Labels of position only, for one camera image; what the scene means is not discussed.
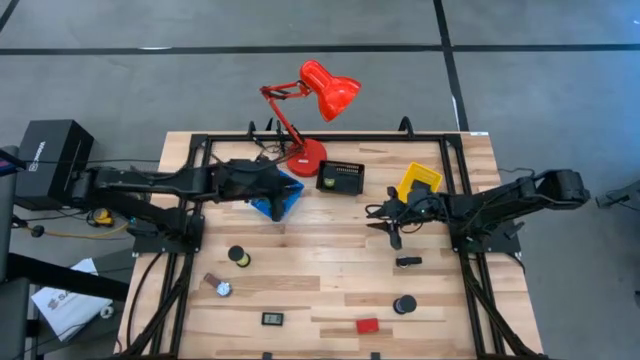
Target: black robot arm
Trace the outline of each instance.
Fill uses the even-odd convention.
[[[473,195],[450,195],[417,189],[409,193],[407,204],[397,198],[394,188],[390,200],[367,206],[367,217],[384,220],[369,227],[386,231],[391,246],[399,250],[399,230],[409,224],[441,221],[449,224],[452,235],[482,239],[503,223],[541,209],[571,210],[589,200],[580,174],[572,170],[549,170]]]
[[[142,252],[156,252],[155,248],[157,252],[192,252],[199,247],[202,217],[190,216],[185,206],[164,209],[132,194],[172,194],[194,204],[266,199],[272,220],[279,221],[283,201],[292,193],[295,181],[281,175],[277,164],[277,160],[259,156],[256,160],[232,159],[199,168],[183,167],[173,173],[91,168],[73,175],[69,205],[86,210],[107,208],[135,219],[127,231],[140,239]],[[158,239],[171,241],[166,246]]]

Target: lamp shade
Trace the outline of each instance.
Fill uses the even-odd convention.
[[[302,64],[300,79],[318,96],[318,108],[326,122],[335,119],[349,106],[361,86],[351,78],[331,75],[315,60]]]

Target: black floor line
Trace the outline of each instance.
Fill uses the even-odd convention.
[[[4,13],[2,13],[2,16],[0,17],[0,32],[2,32],[4,26],[7,25],[7,21],[9,21],[11,14],[13,14],[13,10],[15,10],[16,6],[18,6],[19,2],[20,0],[11,0],[11,2],[9,2],[9,5],[7,5],[7,8],[4,10]]]
[[[458,130],[469,131],[467,111],[464,108],[464,100],[462,100],[462,89],[460,88],[458,69],[456,68],[456,61],[453,56],[451,38],[449,37],[449,28],[447,27],[447,18],[444,14],[442,0],[433,0],[433,7],[436,11],[438,31],[440,32],[440,38],[442,39],[442,53],[444,55],[444,64],[447,67],[447,78],[449,80],[451,96],[453,97],[453,106],[455,108]]]
[[[442,51],[432,44],[344,44],[275,46],[189,46],[139,48],[4,48],[0,55],[212,55],[212,54],[295,54],[295,53],[375,53]]]
[[[453,52],[640,51],[640,44],[453,45]]]

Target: black cylinder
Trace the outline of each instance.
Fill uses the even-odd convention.
[[[229,259],[240,267],[247,267],[251,263],[251,257],[244,252],[242,246],[234,245],[229,249]]]
[[[393,310],[400,315],[414,312],[417,306],[416,298],[411,295],[403,295],[393,302]]]

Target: red block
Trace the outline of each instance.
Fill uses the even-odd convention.
[[[366,334],[380,330],[378,327],[378,319],[375,318],[357,320],[356,328],[358,329],[358,334]]]

